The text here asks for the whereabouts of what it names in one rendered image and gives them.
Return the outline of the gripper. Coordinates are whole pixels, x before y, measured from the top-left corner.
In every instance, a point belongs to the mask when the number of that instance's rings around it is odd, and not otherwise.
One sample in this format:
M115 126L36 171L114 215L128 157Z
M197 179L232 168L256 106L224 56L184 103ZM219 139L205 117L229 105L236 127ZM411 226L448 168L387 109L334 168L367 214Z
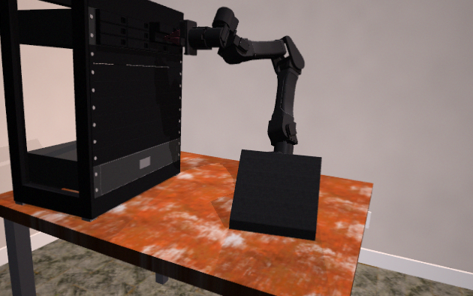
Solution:
M177 29L171 35L164 37L163 40L171 41L179 46L184 46L184 55L196 56L197 50L193 50L192 48L208 47L206 45L205 39L203 39L203 35L208 28L193 29L192 27L197 27L197 23L195 21L179 21L179 29Z

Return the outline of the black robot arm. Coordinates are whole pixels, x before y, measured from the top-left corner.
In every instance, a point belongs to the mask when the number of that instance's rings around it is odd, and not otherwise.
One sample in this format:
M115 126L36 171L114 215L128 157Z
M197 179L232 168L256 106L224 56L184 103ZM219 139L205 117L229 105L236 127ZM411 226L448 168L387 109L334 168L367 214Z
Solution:
M251 41L236 35L238 23L239 20L230 8L221 7L216 12L212 28L208 26L192 28L208 28L203 35L206 45L223 47L218 49L218 54L229 65L250 60L271 59L277 74L278 86L275 108L268 124L267 134L274 151L279 151L271 153L293 154L294 145L298 144L293 112L294 94L298 76L305 66L304 59L290 36L286 35L274 41ZM289 56L282 56L286 52Z

